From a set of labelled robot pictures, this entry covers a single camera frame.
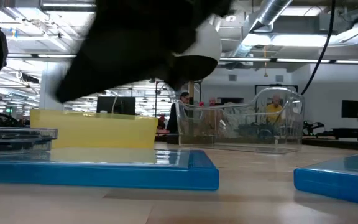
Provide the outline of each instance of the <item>ventilation duct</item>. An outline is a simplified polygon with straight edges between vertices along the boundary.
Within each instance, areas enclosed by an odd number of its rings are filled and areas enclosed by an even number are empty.
[[[268,31],[272,30],[273,23],[292,1],[293,0],[263,0],[260,9],[247,16],[246,23],[251,24],[251,26],[249,26],[246,36],[249,32],[264,26],[268,26]],[[242,42],[237,49],[233,51],[231,57],[245,57],[254,47],[253,45],[247,45],[245,41],[246,36],[243,37]],[[232,70],[237,64],[238,62],[232,62],[225,66],[228,70]]]

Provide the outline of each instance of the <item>person in yellow shirt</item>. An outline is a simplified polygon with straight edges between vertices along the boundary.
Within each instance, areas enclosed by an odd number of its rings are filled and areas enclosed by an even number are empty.
[[[267,113],[276,113],[283,109],[283,106],[280,105],[280,96],[274,95],[272,103],[266,106]],[[269,114],[267,115],[267,121],[270,124],[280,123],[281,117],[280,114]]]

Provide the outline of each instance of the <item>black monitor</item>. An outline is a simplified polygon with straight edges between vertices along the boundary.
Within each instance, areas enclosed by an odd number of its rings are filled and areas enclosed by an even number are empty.
[[[342,100],[342,117],[358,118],[358,101]]]
[[[100,96],[98,97],[96,112],[107,111],[107,113],[112,113],[113,105],[114,114],[135,115],[136,98],[134,97]]]

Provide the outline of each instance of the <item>white wall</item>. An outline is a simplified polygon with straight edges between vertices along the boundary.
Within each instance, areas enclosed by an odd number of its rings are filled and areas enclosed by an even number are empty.
[[[230,82],[229,74],[237,75],[237,81]],[[276,84],[275,76],[284,75],[282,85],[291,85],[291,73],[285,69],[267,69],[268,77],[264,77],[265,69],[255,71],[254,69],[226,70],[217,68],[202,84],[201,98],[208,102],[210,98],[236,97],[243,98],[244,102],[250,101],[255,96],[255,85]]]
[[[314,65],[305,65],[293,73],[294,85],[302,91]],[[341,118],[342,100],[358,100],[358,65],[320,65],[305,94],[305,119],[322,122],[326,129],[358,128],[358,121]]]

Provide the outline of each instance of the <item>wooden table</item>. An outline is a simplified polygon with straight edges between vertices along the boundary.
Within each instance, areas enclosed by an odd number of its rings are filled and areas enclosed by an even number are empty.
[[[358,204],[293,186],[296,167],[358,151],[304,146],[279,156],[206,152],[220,171],[217,192],[0,185],[0,224],[358,223]]]

